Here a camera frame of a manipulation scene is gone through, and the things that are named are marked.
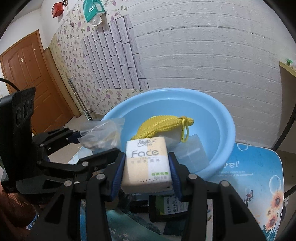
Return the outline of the clear plastic bag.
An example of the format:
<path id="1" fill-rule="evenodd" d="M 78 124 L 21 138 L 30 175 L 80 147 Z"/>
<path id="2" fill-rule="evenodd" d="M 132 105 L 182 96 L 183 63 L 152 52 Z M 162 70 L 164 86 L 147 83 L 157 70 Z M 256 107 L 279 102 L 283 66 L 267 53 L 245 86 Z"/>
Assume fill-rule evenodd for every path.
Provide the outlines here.
<path id="1" fill-rule="evenodd" d="M 79 143 L 100 153 L 114 148 L 121 149 L 121 131 L 125 118 L 112 118 L 109 120 L 93 120 L 81 125 Z"/>

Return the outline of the black label packet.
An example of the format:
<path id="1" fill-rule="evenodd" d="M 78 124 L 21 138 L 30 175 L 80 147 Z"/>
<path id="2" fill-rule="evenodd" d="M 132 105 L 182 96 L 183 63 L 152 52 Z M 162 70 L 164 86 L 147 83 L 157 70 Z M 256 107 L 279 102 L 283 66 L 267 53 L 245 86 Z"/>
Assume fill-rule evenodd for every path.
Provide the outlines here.
<path id="1" fill-rule="evenodd" d="M 173 196 L 149 197 L 149 220 L 151 222 L 171 222 L 185 220 L 188 202 L 180 202 Z"/>

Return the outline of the translucent plastic box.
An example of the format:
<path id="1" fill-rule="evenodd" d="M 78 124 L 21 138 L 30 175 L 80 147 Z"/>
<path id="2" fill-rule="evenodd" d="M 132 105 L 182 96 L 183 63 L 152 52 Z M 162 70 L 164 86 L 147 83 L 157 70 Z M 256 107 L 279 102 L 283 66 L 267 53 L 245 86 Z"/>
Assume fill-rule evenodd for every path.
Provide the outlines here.
<path id="1" fill-rule="evenodd" d="M 185 143 L 180 142 L 173 152 L 179 164 L 185 165 L 191 173 L 196 173 L 209 166 L 209 159 L 198 135 L 189 136 Z"/>

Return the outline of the yellow mesh bag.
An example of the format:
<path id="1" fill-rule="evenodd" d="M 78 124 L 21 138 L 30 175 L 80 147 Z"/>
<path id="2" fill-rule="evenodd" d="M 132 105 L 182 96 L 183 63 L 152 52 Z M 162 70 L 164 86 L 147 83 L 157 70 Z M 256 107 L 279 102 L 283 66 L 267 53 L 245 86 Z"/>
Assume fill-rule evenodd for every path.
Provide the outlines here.
<path id="1" fill-rule="evenodd" d="M 137 130 L 137 133 L 131 138 L 131 140 L 154 138 L 160 133 L 168 133 L 178 130 L 180 134 L 180 141 L 185 143 L 189 137 L 189 127 L 193 124 L 194 120 L 186 116 L 153 116 L 141 124 Z"/>

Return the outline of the brown wooden door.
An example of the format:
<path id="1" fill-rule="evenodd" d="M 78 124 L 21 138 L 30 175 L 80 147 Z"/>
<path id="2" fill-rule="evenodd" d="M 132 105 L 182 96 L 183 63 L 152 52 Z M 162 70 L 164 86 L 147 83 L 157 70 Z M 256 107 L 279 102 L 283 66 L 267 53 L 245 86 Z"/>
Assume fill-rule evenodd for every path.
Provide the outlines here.
<path id="1" fill-rule="evenodd" d="M 30 33 L 1 54 L 4 78 L 20 90 L 36 88 L 32 131 L 34 134 L 63 127 L 74 113 L 50 75 L 38 30 Z"/>

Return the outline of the blue plastic basin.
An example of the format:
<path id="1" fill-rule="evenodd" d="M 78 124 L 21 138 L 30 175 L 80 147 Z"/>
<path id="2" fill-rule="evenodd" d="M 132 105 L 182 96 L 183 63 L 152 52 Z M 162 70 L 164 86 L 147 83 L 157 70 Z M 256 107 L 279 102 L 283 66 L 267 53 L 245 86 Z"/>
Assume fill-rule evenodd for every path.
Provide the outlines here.
<path id="1" fill-rule="evenodd" d="M 194 120 L 193 125 L 181 125 L 185 137 L 199 137 L 209 159 L 209 166 L 197 172 L 198 176 L 208 180 L 223 168 L 234 148 L 235 124 L 228 109 L 208 94 L 185 88 L 150 90 L 121 102 L 103 119 L 125 118 L 121 132 L 121 144 L 125 148 L 142 123 L 159 115 Z"/>

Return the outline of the side table black frame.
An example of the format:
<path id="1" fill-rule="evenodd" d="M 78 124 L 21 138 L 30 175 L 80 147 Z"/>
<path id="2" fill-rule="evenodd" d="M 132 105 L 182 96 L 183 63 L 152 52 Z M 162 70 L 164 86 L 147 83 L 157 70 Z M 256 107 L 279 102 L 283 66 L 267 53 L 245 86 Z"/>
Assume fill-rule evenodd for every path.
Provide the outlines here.
<path id="1" fill-rule="evenodd" d="M 284 143 L 295 124 L 295 70 L 281 61 L 279 67 L 282 102 L 278 139 L 272 147 L 275 152 Z"/>

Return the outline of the red wall box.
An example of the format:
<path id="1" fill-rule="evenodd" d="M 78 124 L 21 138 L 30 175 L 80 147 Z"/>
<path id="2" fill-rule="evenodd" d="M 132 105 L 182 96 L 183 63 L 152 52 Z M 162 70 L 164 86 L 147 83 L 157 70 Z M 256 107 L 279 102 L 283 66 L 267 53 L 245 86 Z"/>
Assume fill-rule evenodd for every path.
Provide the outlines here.
<path id="1" fill-rule="evenodd" d="M 63 11 L 64 11 L 64 7 L 62 2 L 54 3 L 52 7 L 52 17 L 56 18 L 62 15 Z"/>

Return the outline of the green tissue pack on wall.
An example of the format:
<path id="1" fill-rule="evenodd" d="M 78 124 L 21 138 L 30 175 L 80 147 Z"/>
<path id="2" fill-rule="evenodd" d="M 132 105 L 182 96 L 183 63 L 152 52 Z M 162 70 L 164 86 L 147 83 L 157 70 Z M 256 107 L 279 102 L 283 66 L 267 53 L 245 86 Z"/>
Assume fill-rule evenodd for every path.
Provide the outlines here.
<path id="1" fill-rule="evenodd" d="M 100 0 L 85 0 L 83 12 L 86 21 L 93 27 L 98 27 L 102 22 L 101 16 L 105 14 L 105 9 Z"/>

